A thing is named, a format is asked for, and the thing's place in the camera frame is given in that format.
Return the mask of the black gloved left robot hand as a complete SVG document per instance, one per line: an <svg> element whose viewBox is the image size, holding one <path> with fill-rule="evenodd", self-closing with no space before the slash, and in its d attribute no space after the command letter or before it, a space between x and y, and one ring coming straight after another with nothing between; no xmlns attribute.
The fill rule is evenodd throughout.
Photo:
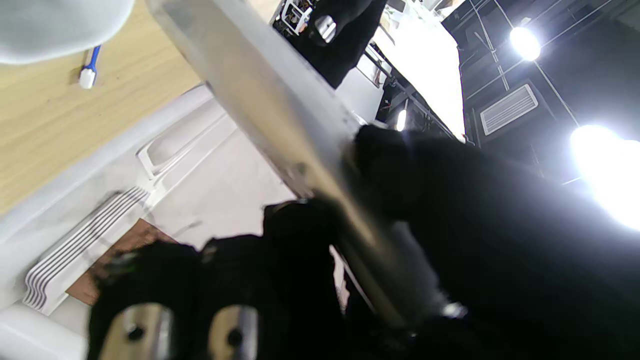
<svg viewBox="0 0 640 360"><path fill-rule="evenodd" d="M377 31L386 0L320 0L290 45L332 89L359 63Z"/></svg>

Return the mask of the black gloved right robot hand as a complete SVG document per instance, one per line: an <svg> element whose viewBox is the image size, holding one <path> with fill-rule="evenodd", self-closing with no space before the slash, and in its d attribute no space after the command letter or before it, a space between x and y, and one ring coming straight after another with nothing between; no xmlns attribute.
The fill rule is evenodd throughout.
<svg viewBox="0 0 640 360"><path fill-rule="evenodd" d="M263 210L262 235L201 250L155 241L115 255L98 276L87 358L139 344L149 326L116 326L134 306L169 314L167 360L214 360L238 328L217 313L257 312L259 360L637 360L639 233L591 200L491 153L421 132L363 126L355 162L375 207L407 223L439 287L467 310L414 336L382 330L351 294L342 313L329 247L346 231L316 197Z"/></svg>

